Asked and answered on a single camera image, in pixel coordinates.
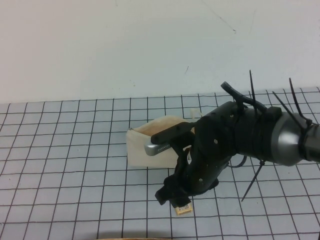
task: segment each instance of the silver cylindrical joint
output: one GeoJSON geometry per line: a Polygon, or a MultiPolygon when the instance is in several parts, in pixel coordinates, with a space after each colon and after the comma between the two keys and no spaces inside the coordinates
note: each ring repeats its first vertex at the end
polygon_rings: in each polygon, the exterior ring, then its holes
{"type": "MultiPolygon", "coordinates": [[[[303,127],[306,127],[306,121],[299,114],[293,115],[303,127]]],[[[284,112],[272,131],[271,154],[274,162],[285,166],[293,166],[300,162],[304,158],[299,146],[301,137],[300,127],[287,112],[284,112]]]]}

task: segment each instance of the wire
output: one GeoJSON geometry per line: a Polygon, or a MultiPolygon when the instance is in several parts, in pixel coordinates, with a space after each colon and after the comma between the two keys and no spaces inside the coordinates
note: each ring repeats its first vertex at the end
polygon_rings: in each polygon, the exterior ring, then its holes
{"type": "Polygon", "coordinates": [[[304,127],[300,124],[300,122],[298,122],[298,120],[295,118],[295,116],[292,114],[292,112],[290,112],[290,110],[287,108],[287,106],[284,104],[284,102],[281,101],[281,99],[277,96],[277,94],[274,91],[272,93],[276,97],[276,99],[278,99],[278,101],[281,103],[282,107],[284,107],[286,112],[290,115],[292,120],[298,125],[298,127],[301,129],[301,131],[303,131],[304,127]]]}
{"type": "Polygon", "coordinates": [[[232,168],[232,169],[240,168],[240,167],[242,167],[242,166],[246,163],[247,158],[248,158],[247,156],[243,156],[242,161],[241,161],[238,165],[236,165],[236,166],[231,166],[231,165],[228,164],[228,167],[230,167],[230,168],[232,168]]]}
{"type": "Polygon", "coordinates": [[[249,71],[250,73],[250,84],[251,84],[251,92],[252,92],[252,99],[253,99],[253,108],[254,108],[254,117],[255,119],[258,118],[258,111],[257,111],[257,107],[256,107],[256,95],[255,95],[255,88],[254,88],[254,81],[252,80],[252,74],[251,74],[251,70],[249,71]]]}
{"type": "Polygon", "coordinates": [[[306,125],[307,125],[307,128],[308,128],[309,126],[312,125],[313,122],[312,122],[311,119],[306,118],[306,117],[302,114],[301,109],[300,109],[300,106],[299,106],[299,103],[298,103],[298,101],[297,101],[297,97],[296,97],[296,93],[295,93],[295,90],[294,90],[294,86],[293,86],[293,84],[292,84],[292,82],[291,82],[291,78],[289,78],[289,83],[290,83],[291,94],[292,94],[292,97],[293,97],[294,105],[295,105],[296,109],[298,110],[298,113],[299,113],[300,117],[302,117],[302,118],[305,120],[306,125]]]}
{"type": "Polygon", "coordinates": [[[244,199],[246,198],[246,196],[247,196],[247,194],[248,194],[248,192],[249,192],[250,188],[251,188],[251,187],[252,187],[252,185],[254,184],[255,180],[257,179],[258,174],[260,173],[260,170],[261,170],[261,169],[262,169],[262,167],[265,165],[265,163],[266,163],[266,161],[264,161],[264,160],[263,160],[263,161],[260,161],[260,166],[259,166],[258,170],[256,171],[256,173],[255,173],[254,177],[252,178],[252,180],[251,180],[251,182],[250,182],[250,184],[249,184],[249,186],[248,186],[247,190],[245,191],[245,193],[244,193],[244,195],[243,195],[243,198],[241,199],[241,202],[243,202],[243,201],[244,201],[244,199]]]}

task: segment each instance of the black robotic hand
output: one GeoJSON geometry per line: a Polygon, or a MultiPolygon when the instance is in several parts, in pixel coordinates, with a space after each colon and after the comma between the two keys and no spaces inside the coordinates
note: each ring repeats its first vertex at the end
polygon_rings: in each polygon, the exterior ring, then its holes
{"type": "Polygon", "coordinates": [[[173,207],[183,207],[190,202],[189,197],[216,187],[219,174],[235,154],[244,156],[235,167],[241,167],[247,156],[260,160],[260,167],[243,198],[265,161],[284,166],[295,165],[303,159],[320,163],[319,125],[301,113],[291,80],[298,113],[291,113],[275,93],[286,112],[256,101],[251,72],[250,80],[252,98],[224,82],[221,87],[234,102],[224,103],[197,122],[182,122],[151,137],[153,144],[169,144],[178,155],[174,174],[168,176],[156,192],[161,205],[170,201],[173,207]]]}

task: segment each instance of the grid paper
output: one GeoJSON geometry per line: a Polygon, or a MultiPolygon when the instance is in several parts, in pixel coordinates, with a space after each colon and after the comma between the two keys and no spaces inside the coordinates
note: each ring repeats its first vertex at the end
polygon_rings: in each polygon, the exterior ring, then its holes
{"type": "MultiPolygon", "coordinates": [[[[297,88],[302,112],[320,122],[318,87],[297,88]]],[[[296,112],[288,89],[275,91],[296,112]]],[[[268,90],[256,92],[279,106],[268,90]]],[[[226,93],[0,105],[0,239],[311,240],[320,231],[320,167],[267,162],[241,202],[257,159],[226,168],[219,185],[176,216],[155,192],[173,169],[127,163],[126,131],[163,115],[191,118],[226,93]]],[[[232,158],[238,164],[242,156],[232,158]]]]}

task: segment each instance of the small wooden block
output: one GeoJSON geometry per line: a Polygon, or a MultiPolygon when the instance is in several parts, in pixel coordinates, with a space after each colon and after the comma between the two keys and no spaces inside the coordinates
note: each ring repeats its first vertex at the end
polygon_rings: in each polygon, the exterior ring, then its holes
{"type": "Polygon", "coordinates": [[[193,207],[191,202],[188,205],[182,206],[182,207],[176,207],[175,208],[175,212],[178,216],[182,215],[182,214],[188,214],[191,213],[193,211],[193,207]]]}

